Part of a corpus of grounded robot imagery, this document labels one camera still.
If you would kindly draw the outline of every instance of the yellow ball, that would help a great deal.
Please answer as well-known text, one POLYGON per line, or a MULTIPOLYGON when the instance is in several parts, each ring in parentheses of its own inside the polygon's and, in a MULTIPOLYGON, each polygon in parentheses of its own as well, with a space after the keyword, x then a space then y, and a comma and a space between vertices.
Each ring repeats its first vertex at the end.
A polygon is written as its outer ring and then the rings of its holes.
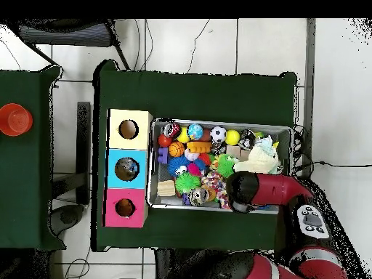
POLYGON ((237 145, 239 140, 240 140, 240 135, 236 130, 231 129, 231 130, 227 131, 225 142, 228 145, 237 145))
POLYGON ((181 134, 177 140, 182 143, 188 143, 190 141, 189 135, 187 134, 187 127, 181 127, 181 134))

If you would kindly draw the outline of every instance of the blue box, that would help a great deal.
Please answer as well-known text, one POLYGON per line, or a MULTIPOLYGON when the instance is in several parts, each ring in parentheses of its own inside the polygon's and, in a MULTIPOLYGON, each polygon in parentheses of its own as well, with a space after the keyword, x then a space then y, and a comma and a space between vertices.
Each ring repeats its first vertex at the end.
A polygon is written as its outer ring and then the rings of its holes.
POLYGON ((108 188, 146 188, 146 150, 108 150, 108 188), (115 165, 121 158, 133 158, 139 165, 139 173, 132 181, 123 181, 115 174, 115 165))

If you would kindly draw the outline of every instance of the pink box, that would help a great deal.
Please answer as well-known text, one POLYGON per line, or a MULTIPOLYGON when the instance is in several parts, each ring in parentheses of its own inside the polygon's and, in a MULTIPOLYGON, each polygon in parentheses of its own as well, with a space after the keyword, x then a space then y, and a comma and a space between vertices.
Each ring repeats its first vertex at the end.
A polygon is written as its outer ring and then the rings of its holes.
POLYGON ((107 200, 104 204, 105 227, 131 227, 141 228, 147 216, 145 190, 135 188, 108 188, 107 200), (116 203, 121 199, 129 199, 135 207, 130 217, 120 216, 115 209, 116 203))

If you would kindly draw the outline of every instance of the dark green tablecloth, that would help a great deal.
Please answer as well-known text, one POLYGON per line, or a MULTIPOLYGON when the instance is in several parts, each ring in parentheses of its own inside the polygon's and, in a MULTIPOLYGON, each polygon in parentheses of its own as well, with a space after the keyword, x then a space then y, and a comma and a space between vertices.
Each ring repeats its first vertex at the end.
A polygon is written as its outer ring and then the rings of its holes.
POLYGON ((51 85, 61 68, 39 72, 0 70, 0 107, 15 102, 33 116, 18 137, 0 133, 0 247, 61 249, 48 228, 51 183, 51 85))
POLYGON ((294 73, 279 77, 178 75, 117 71, 112 60, 101 63, 94 72, 93 174, 98 171, 98 177, 93 179, 93 191, 97 191, 92 211, 93 244, 98 249, 274 248, 277 220, 267 214, 150 208, 142 229, 102 227, 106 110, 148 110, 156 118, 292 127, 295 84, 294 73))

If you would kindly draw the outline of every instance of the red cup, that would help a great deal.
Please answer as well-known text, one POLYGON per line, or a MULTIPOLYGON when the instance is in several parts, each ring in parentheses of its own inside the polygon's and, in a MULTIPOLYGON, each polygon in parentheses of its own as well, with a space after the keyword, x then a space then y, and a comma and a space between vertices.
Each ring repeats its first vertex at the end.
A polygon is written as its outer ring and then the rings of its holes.
POLYGON ((13 102, 0 108, 0 131, 8 136, 19 136, 32 127, 32 115, 13 102))

